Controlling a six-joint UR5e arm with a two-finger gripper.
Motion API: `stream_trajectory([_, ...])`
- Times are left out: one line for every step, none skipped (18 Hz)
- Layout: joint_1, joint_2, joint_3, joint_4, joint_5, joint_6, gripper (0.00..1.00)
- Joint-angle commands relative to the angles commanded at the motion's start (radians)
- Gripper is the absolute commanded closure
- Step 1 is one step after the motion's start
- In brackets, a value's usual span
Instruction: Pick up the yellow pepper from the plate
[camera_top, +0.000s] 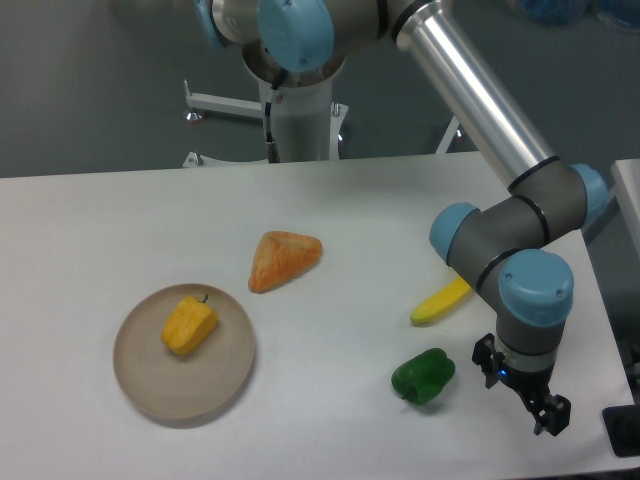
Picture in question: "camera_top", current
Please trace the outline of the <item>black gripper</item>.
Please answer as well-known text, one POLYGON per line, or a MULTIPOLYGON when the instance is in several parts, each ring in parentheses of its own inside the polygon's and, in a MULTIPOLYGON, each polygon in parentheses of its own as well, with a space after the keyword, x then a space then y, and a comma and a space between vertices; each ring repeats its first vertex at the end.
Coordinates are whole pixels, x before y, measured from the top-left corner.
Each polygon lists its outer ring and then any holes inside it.
POLYGON ((555 353, 529 356, 515 351, 498 351, 495 336, 487 333, 473 349, 472 362, 485 376, 485 387, 499 381, 514 390, 534 418, 535 435, 547 432, 559 435, 568 427, 571 402, 562 395, 552 395, 549 382, 555 366, 555 353))

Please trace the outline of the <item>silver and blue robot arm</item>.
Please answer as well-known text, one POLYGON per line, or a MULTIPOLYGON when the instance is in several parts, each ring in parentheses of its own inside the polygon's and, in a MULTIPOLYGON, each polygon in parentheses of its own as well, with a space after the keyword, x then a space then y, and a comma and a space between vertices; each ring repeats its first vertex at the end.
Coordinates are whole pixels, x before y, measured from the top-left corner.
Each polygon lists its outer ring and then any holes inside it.
POLYGON ((549 382, 573 304, 568 264, 546 246, 604 209, 599 173, 562 164, 464 35, 448 1, 198 1, 210 45, 243 49, 261 83, 259 116, 272 163, 326 160, 329 88, 345 56, 391 39, 419 64, 509 198, 488 210, 447 207, 429 239, 496 312, 472 354, 488 385, 513 390, 537 432, 557 435, 571 404, 549 382))

